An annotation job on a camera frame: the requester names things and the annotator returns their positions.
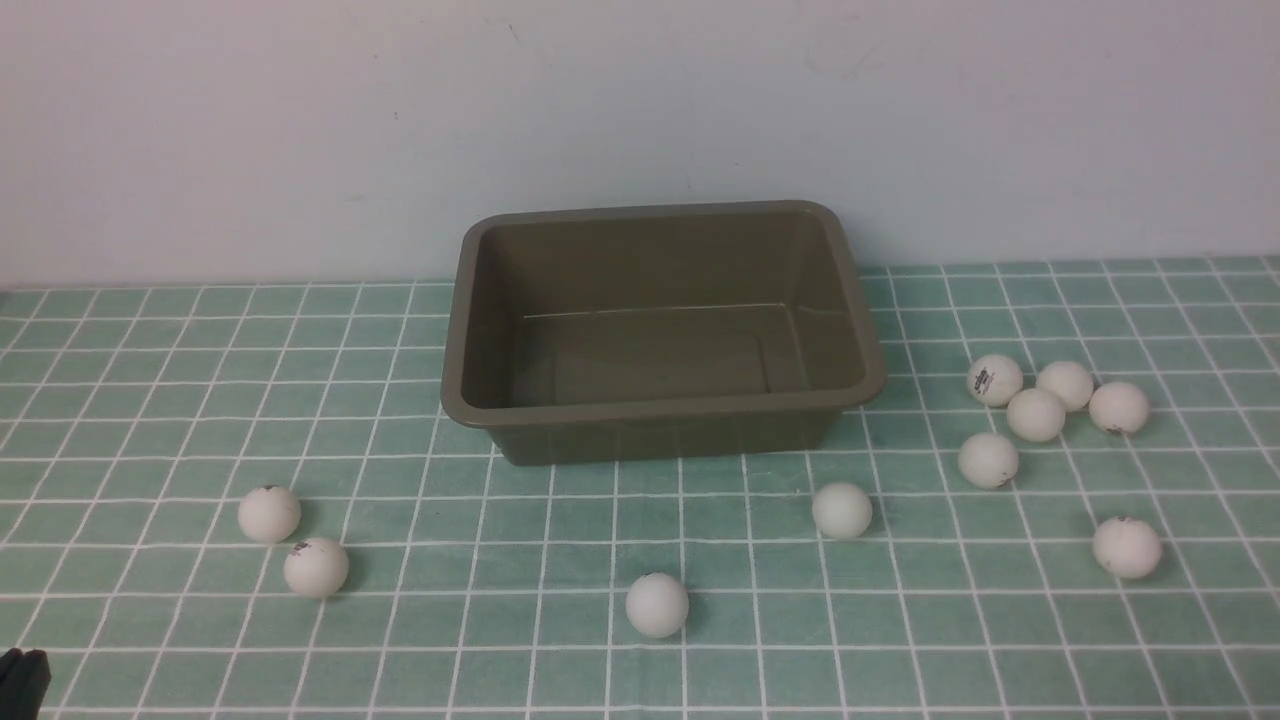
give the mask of table surface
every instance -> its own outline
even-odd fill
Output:
[[[0,300],[0,638],[44,717],[1280,717],[1280,259],[872,269],[892,375],[813,452],[513,468],[439,411],[448,283]],[[1078,359],[1153,401],[1074,414],[1011,488],[957,479],[972,357]],[[855,542],[809,495],[872,492]],[[237,501],[303,498],[347,588],[288,593]],[[1119,583],[1096,523],[1167,538]],[[686,629],[622,611],[682,577]]]

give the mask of dirty ping pong ball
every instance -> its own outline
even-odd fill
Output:
[[[262,486],[250,491],[236,514],[241,530],[253,542],[271,544],[293,534],[302,519],[302,507],[289,488]]]
[[[340,544],[329,538],[307,538],[284,559],[284,582],[302,597],[324,600],[347,582],[349,568]]]
[[[1048,442],[1062,432],[1066,409],[1047,389],[1024,389],[1009,401],[1009,429],[1027,442]]]
[[[689,594],[666,573],[643,575],[627,591],[627,620],[648,638],[676,634],[689,616]]]
[[[1023,389],[1023,369],[1007,355],[986,355],[969,368],[969,395],[988,407],[1004,407]]]
[[[996,489],[1018,474],[1018,448],[1004,436],[978,433],[960,446],[960,474],[983,489]]]
[[[1036,387],[1052,392],[1068,413],[1075,413],[1093,396],[1093,375],[1079,363],[1059,360],[1044,365],[1036,375]]]
[[[1114,436],[1140,430],[1149,414],[1147,395],[1133,383],[1107,383],[1089,400],[1093,424]]]
[[[824,486],[813,496],[813,523],[828,538],[856,538],[872,524],[872,498],[854,483]]]
[[[1107,573],[1135,580],[1160,565],[1160,536],[1137,518],[1112,518],[1093,533],[1093,557]]]

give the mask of white wall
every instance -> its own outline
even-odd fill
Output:
[[[448,277],[805,197],[863,261],[1280,249],[1275,0],[14,0],[0,286]]]

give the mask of white grid line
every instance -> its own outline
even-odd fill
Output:
[[[1053,278],[1053,286],[1057,290],[1057,292],[1060,295],[1062,295],[1061,284],[1057,282],[1056,277]],[[1108,282],[1107,286],[1110,287],[1110,290],[1111,290],[1112,293],[1116,292],[1116,288],[1115,288],[1114,283]],[[1068,310],[1068,316],[1071,320],[1071,327],[1079,328],[1079,325],[1076,323],[1075,313],[1073,313],[1069,309]],[[1129,323],[1130,323],[1130,327],[1133,327],[1132,319],[1129,320]],[[1146,352],[1146,346],[1143,346],[1143,351],[1146,354],[1147,363],[1151,364],[1152,369],[1156,369],[1156,363],[1152,359],[1151,354]],[[1084,346],[1084,357],[1085,357],[1085,360],[1089,364],[1089,373],[1091,373],[1091,375],[1100,378],[1101,382],[1105,382],[1106,374],[1102,374],[1102,373],[1098,372],[1097,363],[1094,363],[1093,354],[1092,354],[1092,351],[1089,350],[1089,347],[1087,345]],[[1162,387],[1162,389],[1165,392],[1165,396],[1166,397],[1171,397],[1171,395],[1169,393],[1167,386],[1164,386],[1164,383],[1161,383],[1161,387]],[[1130,455],[1133,456],[1134,464],[1138,466],[1138,471],[1142,474],[1143,482],[1146,483],[1148,492],[1152,492],[1151,500],[1152,500],[1152,503],[1156,507],[1157,515],[1160,518],[1160,523],[1165,527],[1166,533],[1170,533],[1170,530],[1169,530],[1170,525],[1169,525],[1167,520],[1165,519],[1164,514],[1160,511],[1160,503],[1158,503],[1157,498],[1153,495],[1152,484],[1151,484],[1151,478],[1147,477],[1146,468],[1143,466],[1140,457],[1138,457],[1137,452],[1134,452],[1133,443],[1129,442],[1129,438],[1125,438],[1125,446],[1128,447]],[[1068,462],[1071,466],[1071,474],[1075,475],[1076,487],[1079,487],[1083,491],[1084,487],[1085,487],[1084,486],[1084,477],[1080,474],[1079,468],[1076,466],[1074,457],[1071,457],[1070,455],[1068,455]],[[1085,507],[1085,510],[1089,514],[1089,521],[1091,521],[1091,524],[1093,524],[1093,527],[1097,527],[1098,525],[1098,516],[1097,516],[1097,512],[1093,509],[1093,503],[1091,502],[1091,500],[1087,496],[1084,497],[1084,507]],[[1169,541],[1170,541],[1170,544],[1174,548],[1174,552],[1175,552],[1175,556],[1178,559],[1179,565],[1187,573],[1187,580],[1190,584],[1192,593],[1196,596],[1196,601],[1197,601],[1197,603],[1198,603],[1198,606],[1201,609],[1201,612],[1204,615],[1206,621],[1212,621],[1212,619],[1210,618],[1210,614],[1208,614],[1208,607],[1204,605],[1204,598],[1201,594],[1199,589],[1196,587],[1196,580],[1192,578],[1190,565],[1187,564],[1187,560],[1183,556],[1180,547],[1176,543],[1172,542],[1171,533],[1170,533]],[[1116,589],[1120,593],[1120,601],[1124,603],[1124,609],[1125,609],[1125,614],[1128,615],[1129,624],[1130,624],[1130,626],[1134,630],[1134,637],[1137,637],[1138,642],[1142,644],[1142,653],[1143,653],[1143,657],[1147,661],[1147,671],[1151,673],[1152,682],[1155,683],[1155,687],[1156,687],[1156,693],[1160,696],[1161,705],[1164,705],[1166,707],[1166,710],[1165,710],[1166,716],[1170,717],[1170,720],[1172,720],[1174,714],[1169,708],[1170,707],[1169,692],[1165,688],[1165,679],[1160,675],[1160,670],[1156,667],[1156,661],[1155,661],[1155,659],[1151,655],[1151,650],[1147,646],[1146,637],[1144,637],[1144,634],[1142,632],[1142,626],[1138,624],[1138,616],[1134,612],[1133,603],[1129,601],[1129,597],[1128,597],[1128,589],[1129,588],[1120,579],[1116,579],[1114,582],[1115,582]],[[1219,646],[1221,646],[1222,641],[1221,641],[1221,637],[1217,634],[1216,628],[1213,629],[1213,639],[1215,639],[1215,642],[1217,642]],[[1221,655],[1224,657],[1226,657],[1226,651],[1222,650]],[[1235,674],[1234,669],[1233,669],[1231,674],[1233,674],[1233,678],[1235,679],[1236,684],[1239,684],[1239,676]]]
[[[1108,273],[1106,273],[1106,272],[1103,273],[1103,278],[1106,278],[1107,286],[1111,288],[1111,292],[1115,292],[1116,297],[1120,297],[1120,293],[1116,291],[1115,279]],[[1124,306],[1124,300],[1123,299],[1121,299],[1120,311],[1124,313],[1125,320],[1129,323],[1129,327],[1134,332],[1137,332],[1137,329],[1138,329],[1137,324],[1134,324],[1133,316],[1129,314],[1129,310]],[[1172,397],[1172,392],[1169,391],[1169,384],[1161,377],[1161,374],[1158,372],[1160,366],[1156,364],[1155,356],[1151,354],[1151,350],[1147,347],[1147,341],[1143,340],[1142,337],[1138,337],[1138,346],[1142,348],[1143,355],[1147,357],[1147,363],[1149,363],[1151,366],[1157,370],[1156,372],[1156,382],[1160,383],[1160,388],[1164,391],[1165,397],[1170,397],[1171,398]],[[1094,365],[1092,355],[1089,356],[1089,364]],[[1197,455],[1199,455],[1199,445],[1196,441],[1196,436],[1192,433],[1190,424],[1187,423],[1187,419],[1181,415],[1180,411],[1178,411],[1176,407],[1175,407],[1174,415],[1178,418],[1178,423],[1181,425],[1183,432],[1187,433],[1187,439],[1190,443],[1192,450],[1196,451]],[[1170,547],[1172,547],[1174,555],[1178,557],[1178,561],[1183,565],[1183,568],[1187,571],[1187,579],[1188,579],[1188,582],[1192,585],[1192,593],[1196,596],[1196,602],[1199,605],[1201,612],[1204,614],[1204,620],[1208,623],[1210,632],[1213,634],[1213,639],[1217,642],[1217,644],[1220,647],[1220,652],[1222,655],[1222,661],[1226,664],[1226,669],[1228,669],[1228,671],[1230,671],[1231,679],[1235,682],[1235,685],[1236,685],[1236,688],[1240,692],[1240,697],[1245,698],[1245,702],[1252,705],[1252,698],[1251,698],[1249,688],[1248,688],[1248,685],[1245,685],[1244,680],[1240,676],[1239,670],[1235,667],[1235,661],[1231,659],[1231,655],[1229,652],[1226,652],[1225,643],[1222,642],[1222,633],[1221,633],[1221,630],[1217,626],[1217,620],[1213,618],[1213,614],[1210,612],[1208,603],[1204,601],[1204,596],[1202,596],[1199,593],[1199,587],[1198,587],[1198,584],[1196,582],[1196,574],[1190,570],[1190,565],[1187,562],[1187,559],[1183,555],[1181,543],[1179,542],[1178,536],[1172,532],[1172,524],[1169,521],[1169,518],[1165,514],[1165,509],[1160,503],[1160,498],[1156,497],[1156,487],[1151,482],[1151,477],[1147,474],[1147,469],[1138,460],[1137,452],[1134,452],[1133,443],[1130,442],[1129,437],[1125,437],[1124,442],[1125,442],[1125,446],[1129,447],[1130,454],[1133,454],[1134,462],[1138,465],[1138,473],[1142,475],[1143,482],[1147,484],[1147,489],[1151,492],[1151,503],[1156,509],[1156,516],[1160,519],[1160,524],[1164,525],[1164,528],[1165,528],[1165,534],[1167,536],[1166,539],[1167,539]],[[1219,484],[1217,478],[1215,477],[1213,468],[1210,468],[1208,462],[1204,462],[1203,456],[1201,456],[1201,462],[1208,470],[1208,477],[1210,477],[1210,480],[1213,483],[1213,487],[1220,488],[1221,486]],[[1221,505],[1224,507],[1226,506],[1225,502],[1221,502]],[[1229,516],[1231,518],[1231,520],[1234,521],[1235,516],[1231,514],[1231,509],[1226,507],[1226,511],[1228,511]],[[1239,528],[1240,528],[1239,524],[1236,524],[1235,527],[1236,527],[1236,530],[1239,532]],[[1253,560],[1254,565],[1258,566],[1260,564],[1253,557],[1253,552],[1249,548],[1248,542],[1243,542],[1242,541],[1242,544],[1244,546],[1245,552],[1248,552],[1251,555],[1251,560]],[[1251,717],[1257,717],[1257,711],[1252,711],[1249,714],[1249,716]]]
[[[859,421],[863,425],[863,437],[867,441],[867,447],[872,447],[870,425],[867,424],[865,418],[859,418]],[[906,610],[906,592],[902,587],[902,573],[899,570],[897,565],[897,548],[893,547],[893,527],[888,521],[888,506],[884,502],[883,492],[881,492],[883,486],[881,483],[879,466],[876,462],[874,452],[868,455],[868,461],[872,468],[872,480],[876,483],[876,502],[879,505],[881,521],[884,523],[884,541],[888,543],[888,561],[890,566],[893,569],[895,588],[892,591],[886,591],[886,594],[892,593],[897,596],[897,611],[902,614],[902,633],[906,635],[908,652],[911,656],[911,671],[915,673],[915,694],[920,701],[924,720],[929,720],[929,701],[924,694],[924,673],[920,669],[920,651],[915,644],[915,633],[911,630],[911,614]],[[835,594],[836,591],[828,591],[828,593]]]
[[[896,309],[897,307],[897,287],[893,283],[893,275],[892,275],[892,273],[887,273],[886,277],[888,277],[888,281],[890,281],[890,293],[891,293],[891,297],[893,299],[893,307]],[[906,334],[906,325],[902,323],[902,315],[901,315],[901,313],[897,315],[897,322],[899,322],[899,325],[902,328],[902,334],[905,336]],[[908,351],[906,351],[906,361],[908,361],[908,365],[911,368],[911,372],[914,373],[915,372],[915,357],[911,354],[910,348],[908,348]],[[924,388],[920,387],[919,378],[915,379],[915,392],[922,398],[924,397]],[[956,512],[955,500],[951,497],[951,488],[947,486],[947,482],[946,482],[946,475],[947,475],[946,468],[943,468],[943,465],[942,465],[942,454],[938,451],[938,441],[937,441],[937,437],[933,433],[933,421],[928,418],[928,415],[925,415],[924,428],[925,428],[925,430],[928,430],[929,446],[933,448],[933,456],[934,456],[934,460],[936,460],[937,468],[938,468],[938,477],[942,479],[942,483],[943,483],[942,484],[942,493],[943,493],[943,497],[946,497],[947,509],[951,511],[951,524],[955,527],[956,539],[963,539],[964,534],[960,530],[960,516]],[[888,518],[887,516],[884,518],[884,524],[888,525]],[[969,589],[973,592],[973,605],[974,605],[974,609],[978,612],[978,626],[982,629],[982,639],[986,643],[987,661],[991,664],[991,674],[992,674],[992,676],[996,680],[996,694],[1000,697],[1000,705],[1002,707],[1009,707],[1009,698],[1005,694],[1005,679],[1000,674],[1000,664],[996,662],[996,651],[991,648],[991,629],[987,625],[987,615],[983,611],[982,602],[978,598],[978,582],[974,579],[973,566],[969,564],[969,552],[965,550],[964,542],[960,542],[959,547],[960,547],[960,561],[964,564],[964,573],[965,573],[965,577],[969,579]],[[1010,712],[1007,710],[1005,711],[1005,717],[1006,719],[1011,717],[1011,715],[1010,715]]]
[[[360,287],[358,290],[356,290],[356,304],[360,302],[360,295],[364,291],[365,291],[364,287]],[[346,343],[347,337],[351,334],[352,320],[353,320],[353,316],[352,318],[347,318],[347,327],[343,329],[343,334],[342,334],[343,343]],[[401,331],[399,331],[401,332],[401,334],[399,334],[401,338],[404,337],[404,327],[406,327],[404,322],[401,322]],[[390,366],[387,369],[387,379],[390,379],[392,373],[396,372],[396,355],[398,352],[399,351],[397,350],[396,352],[392,354],[392,363],[390,363]],[[338,357],[334,359],[334,363],[333,363],[334,370],[337,370],[338,361],[340,360],[340,357],[342,357],[342,351],[339,351],[338,352]],[[329,392],[330,387],[332,386],[328,386],[328,384],[325,386],[325,393]],[[387,404],[387,395],[388,395],[389,389],[390,389],[390,384],[384,384],[383,386],[381,396],[378,398],[378,414],[379,415],[381,415],[383,405]],[[324,398],[321,398],[320,402],[321,402],[321,405],[324,405]],[[312,425],[311,425],[311,432],[312,433],[315,432],[315,428],[316,428],[317,424],[319,424],[319,420],[316,420],[315,423],[312,423]],[[372,450],[374,450],[374,441],[376,439],[376,437],[378,437],[378,421],[375,420],[372,429],[369,432],[369,439],[365,441],[365,460],[361,460],[360,470],[356,473],[356,483],[353,486],[351,486],[351,498],[347,501],[347,511],[343,514],[343,518],[342,518],[342,530],[338,533],[338,543],[346,543],[347,542],[347,530],[351,527],[351,511],[356,506],[356,498],[360,496],[360,486],[365,480],[365,468],[369,465],[369,459],[367,457],[369,457],[369,454],[372,452]],[[328,607],[329,607],[329,600],[326,598],[326,600],[321,601],[320,609],[316,611],[315,624],[311,625],[311,639],[307,642],[307,651],[302,656],[302,671],[298,675],[298,685],[293,691],[293,702],[289,703],[291,706],[297,706],[298,702],[302,700],[302,693],[306,692],[306,687],[307,687],[307,667],[311,665],[312,650],[316,646],[316,638],[320,637],[320,628],[323,626],[323,623],[324,623],[324,611]]]
[[[311,286],[307,286],[306,288],[302,290],[302,296],[298,299],[298,307],[302,307],[302,304],[306,302],[307,295],[310,292],[311,292]],[[297,322],[294,322],[293,324],[289,325],[288,337],[293,336],[293,329],[294,328],[297,328]],[[283,365],[284,365],[284,354],[282,352],[280,356],[275,359],[275,365],[271,369],[271,377],[273,378],[276,377],[280,373],[280,368]],[[333,366],[334,368],[338,366],[338,359],[337,357],[334,359]],[[333,370],[330,370],[330,377],[332,377],[332,373],[333,373]],[[262,393],[262,397],[259,401],[256,415],[260,416],[262,414],[262,409],[264,407],[266,407],[266,393],[265,392]],[[223,491],[224,496],[227,496],[227,495],[230,493],[230,488],[232,488],[232,486],[236,482],[236,473],[237,473],[237,470],[239,470],[239,466],[243,462],[244,452],[248,450],[248,445],[250,445],[251,439],[253,438],[253,428],[256,425],[257,425],[257,418],[255,418],[250,423],[250,430],[248,430],[248,433],[244,434],[244,441],[241,443],[239,456],[236,457],[236,462],[232,465],[230,473],[228,473],[227,488]],[[303,450],[311,445],[311,437],[312,437],[314,432],[315,432],[315,424],[312,423],[312,427],[311,427],[310,432],[307,433],[307,439],[303,443]],[[289,477],[289,484],[288,484],[288,487],[289,487],[291,491],[297,484],[298,475],[300,475],[301,471],[302,471],[302,459],[300,457],[300,459],[296,459],[296,464],[293,466],[293,474]],[[227,669],[223,671],[223,682],[221,682],[221,684],[218,688],[218,694],[214,697],[214,708],[215,708],[214,710],[214,717],[216,717],[218,714],[220,712],[218,708],[221,705],[223,697],[227,693],[227,688],[230,684],[232,673],[236,670],[237,657],[243,651],[244,635],[248,633],[250,623],[253,620],[253,605],[255,605],[255,602],[256,602],[256,600],[257,600],[257,597],[259,597],[259,594],[260,594],[260,592],[262,589],[262,582],[266,579],[266,569],[270,566],[270,564],[271,564],[271,550],[268,548],[266,552],[262,553],[262,564],[261,564],[261,566],[259,566],[257,579],[253,582],[253,592],[251,592],[248,594],[248,605],[244,609],[244,619],[241,620],[239,633],[237,633],[237,635],[236,635],[236,644],[232,646],[230,660],[227,662]],[[200,564],[197,562],[195,566],[200,568]]]
[[[1000,277],[998,277],[1000,275],[1000,268],[996,268],[996,275],[997,275],[996,283],[1000,286],[1000,292],[1004,295],[1005,300],[1007,301],[1009,300],[1009,290],[1005,287],[1004,281],[1000,279]],[[954,300],[954,297],[951,295],[951,281],[947,277],[945,268],[943,268],[943,272],[942,272],[942,282],[946,284],[946,288],[947,288],[947,299],[951,300],[952,305],[955,305],[955,300]],[[969,363],[973,363],[975,360],[975,357],[973,356],[974,354],[973,354],[973,351],[969,347],[969,341],[965,338],[964,325],[960,324],[960,316],[959,316],[959,314],[956,315],[956,327],[960,328],[960,341],[964,343],[965,356],[968,357]],[[1021,337],[1023,336],[1023,325],[1021,325],[1021,320],[1019,320],[1016,315],[1014,315],[1014,328],[1018,331],[1019,337]],[[1027,348],[1025,345],[1023,346],[1023,350],[1027,352],[1028,361],[1029,361],[1029,359],[1030,359],[1030,350]],[[987,414],[987,427],[991,428],[991,432],[998,433],[998,429],[996,427],[995,413],[992,411],[991,407],[987,407],[987,406],[984,406],[984,410],[986,410],[986,414]],[[1061,443],[1064,451],[1066,451],[1066,441],[1059,438],[1059,442]],[[943,478],[942,482],[947,483],[947,479]],[[1014,478],[1014,482],[1009,483],[1009,486],[1010,486],[1009,493],[1014,498],[1014,507],[1018,509],[1018,518],[1019,518],[1019,520],[1023,524],[1023,532],[1027,533],[1028,544],[1030,546],[1030,550],[1032,550],[1032,559],[1036,561],[1036,571],[1039,574],[1041,584],[1044,587],[1044,598],[1048,602],[1050,614],[1053,616],[1053,630],[1057,633],[1059,639],[1062,641],[1062,644],[1066,646],[1068,644],[1066,628],[1062,624],[1062,612],[1061,612],[1061,610],[1057,606],[1057,601],[1053,600],[1052,593],[1050,593],[1048,573],[1044,571],[1044,560],[1041,557],[1039,548],[1037,547],[1036,536],[1034,536],[1034,533],[1032,533],[1030,523],[1027,520],[1027,510],[1023,507],[1023,498],[1021,498],[1021,495],[1019,493],[1020,488],[1018,487],[1018,479]],[[956,532],[959,533],[959,530],[960,530],[960,518],[959,518],[959,515],[955,515],[954,520],[956,523]],[[982,607],[980,598],[974,598],[974,602],[979,606],[979,609]],[[1066,659],[1068,670],[1070,670],[1070,673],[1071,673],[1071,682],[1075,684],[1075,696],[1076,696],[1076,698],[1079,698],[1080,706],[1084,707],[1084,716],[1092,719],[1093,717],[1093,711],[1088,707],[1088,697],[1085,697],[1085,694],[1084,694],[1084,682],[1080,680],[1080,670],[1079,670],[1079,667],[1076,667],[1075,656],[1070,652],[1070,650],[1065,650],[1064,655],[1065,655],[1065,659]]]
[[[764,685],[764,678],[765,678],[765,673],[764,673],[764,633],[763,633],[763,626],[760,624],[760,593],[758,592],[760,589],[760,583],[759,583],[759,580],[756,578],[755,543],[751,542],[751,539],[754,538],[754,533],[753,533],[753,529],[751,529],[751,486],[750,486],[750,482],[748,480],[748,474],[746,474],[746,455],[739,455],[739,469],[742,473],[742,511],[746,514],[745,515],[746,516],[746,539],[748,539],[748,544],[746,544],[746,560],[748,560],[748,564],[749,564],[748,568],[750,570],[751,591],[753,591],[751,592],[751,619],[755,623],[755,670],[756,670],[756,682],[760,684],[760,705],[765,707],[765,710],[762,711],[763,719],[764,720],[769,720],[768,689]]]
[[[408,313],[408,309],[413,306],[413,293],[412,293],[412,291],[408,293],[408,297],[406,299],[404,302],[406,302],[404,304],[404,311]],[[404,332],[404,325],[402,324],[401,325],[401,334],[403,334],[403,332]],[[396,361],[393,359],[392,360],[392,369],[393,369],[393,372],[394,372],[394,368],[396,368]],[[379,405],[381,405],[383,402],[385,402],[387,392],[389,389],[390,389],[390,383],[388,383],[387,387],[383,389],[383,397],[379,400]],[[440,413],[440,409],[436,407],[436,415],[439,415],[439,413]],[[436,437],[436,433],[439,432],[439,429],[440,429],[440,419],[439,419],[439,416],[436,416],[435,421],[431,423],[431,439],[429,439],[428,443],[426,443],[426,462],[422,464],[422,477],[419,479],[417,497],[412,498],[413,500],[413,516],[410,519],[410,521],[408,521],[408,530],[404,534],[404,553],[401,557],[399,574],[397,574],[397,577],[396,577],[396,589],[392,591],[393,592],[393,594],[392,594],[392,610],[390,610],[390,612],[387,616],[387,629],[383,632],[383,647],[378,651],[378,673],[374,675],[374,687],[372,687],[372,689],[369,693],[369,712],[366,714],[366,719],[367,720],[374,720],[374,712],[375,712],[375,710],[378,707],[378,693],[381,691],[383,671],[387,667],[387,648],[390,647],[390,644],[392,644],[392,630],[396,626],[396,612],[399,610],[399,601],[401,601],[401,597],[402,597],[401,591],[404,589],[404,573],[408,570],[408,556],[410,556],[410,552],[411,552],[410,547],[411,547],[411,543],[413,542],[413,532],[417,529],[417,523],[419,523],[419,519],[421,518],[421,514],[422,514],[422,498],[426,496],[426,475],[431,470],[431,452],[435,450],[435,437]],[[370,441],[372,441],[372,432],[370,432],[369,437],[370,437]],[[361,466],[361,470],[360,470],[361,475],[365,474],[366,468],[367,468],[367,457],[365,459],[365,465]]]

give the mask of ping pong ball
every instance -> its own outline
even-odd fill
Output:
[[[340,544],[329,538],[307,538],[284,559],[284,582],[302,597],[324,600],[347,582],[349,569]]]
[[[828,538],[856,538],[872,524],[872,500],[854,483],[827,484],[813,497],[813,523]]]
[[[253,542],[271,544],[293,534],[302,519],[302,507],[289,488],[262,486],[250,491],[236,514],[241,530]]]
[[[1027,442],[1048,442],[1062,432],[1066,409],[1047,389],[1024,389],[1009,401],[1009,429]]]
[[[1133,383],[1107,383],[1093,393],[1089,418],[1093,424],[1114,436],[1135,433],[1147,424],[1151,402]]]
[[[1112,518],[1093,533],[1093,557],[1107,573],[1125,580],[1149,575],[1161,555],[1160,536],[1137,518]]]
[[[960,474],[983,489],[996,489],[1018,474],[1018,448],[1004,436],[978,433],[960,446]]]
[[[1075,413],[1093,397],[1093,375],[1079,363],[1059,360],[1044,365],[1036,375],[1036,387],[1052,392],[1068,413]]]
[[[969,368],[969,395],[988,407],[1004,407],[1023,389],[1023,369],[1007,355],[986,355]]]
[[[627,620],[648,638],[676,634],[689,618],[689,594],[666,573],[643,575],[627,591]]]

